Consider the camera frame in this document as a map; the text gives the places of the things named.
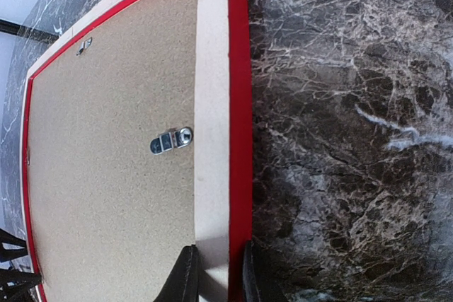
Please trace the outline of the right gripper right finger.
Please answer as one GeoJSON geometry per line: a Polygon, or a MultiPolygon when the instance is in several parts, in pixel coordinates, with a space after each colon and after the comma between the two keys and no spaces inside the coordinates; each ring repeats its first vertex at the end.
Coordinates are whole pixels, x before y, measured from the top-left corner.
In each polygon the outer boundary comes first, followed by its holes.
{"type": "Polygon", "coordinates": [[[252,240],[244,249],[242,287],[244,301],[285,301],[278,284],[267,275],[260,248],[252,240]]]}

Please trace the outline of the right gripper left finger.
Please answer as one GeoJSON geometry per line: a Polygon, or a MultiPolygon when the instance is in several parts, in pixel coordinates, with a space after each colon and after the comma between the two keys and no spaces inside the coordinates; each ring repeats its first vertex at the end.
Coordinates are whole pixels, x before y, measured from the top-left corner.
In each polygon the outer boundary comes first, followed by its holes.
{"type": "Polygon", "coordinates": [[[199,252],[195,245],[183,247],[154,302],[199,301],[199,252]]]}

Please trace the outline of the red wooden picture frame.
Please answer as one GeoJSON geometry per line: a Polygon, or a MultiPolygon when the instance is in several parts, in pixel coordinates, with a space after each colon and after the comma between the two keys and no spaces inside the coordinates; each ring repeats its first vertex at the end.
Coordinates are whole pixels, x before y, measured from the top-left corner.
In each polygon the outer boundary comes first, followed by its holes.
{"type": "MultiPolygon", "coordinates": [[[[42,275],[28,202],[28,123],[34,78],[82,37],[137,0],[101,0],[35,63],[25,79],[21,198],[32,268],[42,275]]],[[[155,138],[151,152],[193,148],[193,222],[199,301],[241,301],[242,258],[251,237],[252,98],[247,0],[197,0],[194,124],[155,138]]]]}

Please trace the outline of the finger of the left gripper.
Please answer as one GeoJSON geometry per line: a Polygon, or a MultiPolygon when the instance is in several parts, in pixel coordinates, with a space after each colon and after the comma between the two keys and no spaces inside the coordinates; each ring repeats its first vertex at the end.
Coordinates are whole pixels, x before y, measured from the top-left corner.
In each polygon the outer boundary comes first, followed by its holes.
{"type": "MultiPolygon", "coordinates": [[[[1,229],[1,263],[27,255],[26,241],[1,229]]],[[[22,301],[23,297],[40,283],[39,273],[1,268],[1,301],[22,301]]]]}

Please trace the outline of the brown backing board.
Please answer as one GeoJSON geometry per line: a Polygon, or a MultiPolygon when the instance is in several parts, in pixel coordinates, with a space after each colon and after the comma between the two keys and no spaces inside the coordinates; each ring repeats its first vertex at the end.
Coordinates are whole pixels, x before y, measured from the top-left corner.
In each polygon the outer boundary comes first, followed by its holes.
{"type": "Polygon", "coordinates": [[[194,242],[197,0],[137,0],[33,80],[28,202],[48,301],[153,301],[194,242]]]}

